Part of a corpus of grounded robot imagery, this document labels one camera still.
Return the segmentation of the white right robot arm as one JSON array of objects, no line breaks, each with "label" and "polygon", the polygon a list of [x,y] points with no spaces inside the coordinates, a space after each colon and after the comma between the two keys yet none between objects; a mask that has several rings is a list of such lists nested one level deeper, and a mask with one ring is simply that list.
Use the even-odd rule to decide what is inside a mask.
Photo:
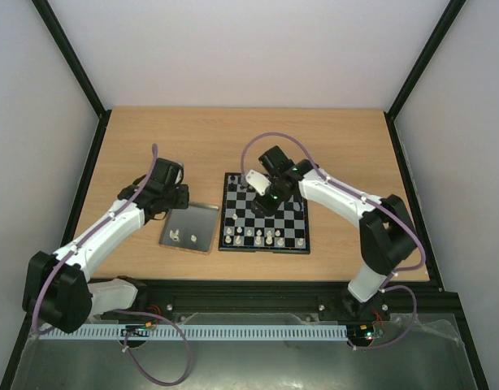
[{"label": "white right robot arm", "polygon": [[359,232],[362,265],[348,284],[345,312],[356,319],[372,308],[372,297],[397,272],[420,244],[404,201],[396,196],[378,197],[359,191],[329,175],[311,158],[298,163],[274,146],[258,158],[265,169],[243,172],[256,191],[253,210],[273,216],[292,195],[315,202],[336,213]]}]

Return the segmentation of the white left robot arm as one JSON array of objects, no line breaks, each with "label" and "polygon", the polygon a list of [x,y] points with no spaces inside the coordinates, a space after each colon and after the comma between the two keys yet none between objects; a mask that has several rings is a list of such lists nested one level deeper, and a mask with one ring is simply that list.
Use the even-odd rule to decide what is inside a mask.
[{"label": "white left robot arm", "polygon": [[100,264],[132,233],[156,215],[183,210],[189,188],[184,167],[154,158],[149,171],[123,188],[105,214],[76,239],[53,253],[38,252],[28,263],[23,308],[38,335],[52,329],[72,333],[95,315],[135,306],[141,286],[117,277],[94,283]]}]

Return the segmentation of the black white chess board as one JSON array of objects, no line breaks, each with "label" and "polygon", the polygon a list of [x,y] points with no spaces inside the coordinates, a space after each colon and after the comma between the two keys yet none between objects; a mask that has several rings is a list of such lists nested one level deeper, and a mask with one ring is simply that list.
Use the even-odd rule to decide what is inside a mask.
[{"label": "black white chess board", "polygon": [[[223,203],[220,218],[219,245],[220,251],[232,252],[268,252],[275,254],[309,254],[310,253],[310,229],[309,213],[307,201],[294,194],[290,199],[284,202],[274,216],[257,216],[251,210],[251,203],[255,197],[255,191],[250,187],[241,185],[241,174],[236,172],[227,172],[224,174],[223,181]],[[232,218],[233,214],[238,215],[238,219]],[[236,228],[242,227],[241,244],[234,243]],[[232,243],[225,243],[226,229],[232,229]],[[253,235],[246,236],[246,230],[252,229]],[[260,236],[262,244],[254,244],[257,229],[263,231]],[[266,233],[272,230],[274,233],[273,245],[265,245]],[[281,230],[282,237],[276,237],[275,231]],[[279,238],[284,239],[284,245],[279,247],[276,241]],[[297,240],[304,239],[303,246],[297,246]]]}]

